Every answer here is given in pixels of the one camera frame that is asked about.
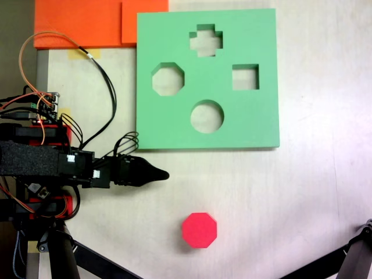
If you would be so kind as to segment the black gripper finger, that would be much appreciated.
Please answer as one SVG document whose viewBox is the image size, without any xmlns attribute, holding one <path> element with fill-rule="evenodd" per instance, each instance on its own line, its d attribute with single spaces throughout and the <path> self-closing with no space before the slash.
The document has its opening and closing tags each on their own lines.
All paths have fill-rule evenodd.
<svg viewBox="0 0 372 279">
<path fill-rule="evenodd" d="M 169 173 L 165 170 L 159 169 L 149 162 L 146 162 L 145 183 L 152 183 L 156 181 L 164 181 L 169 179 Z"/>
</svg>

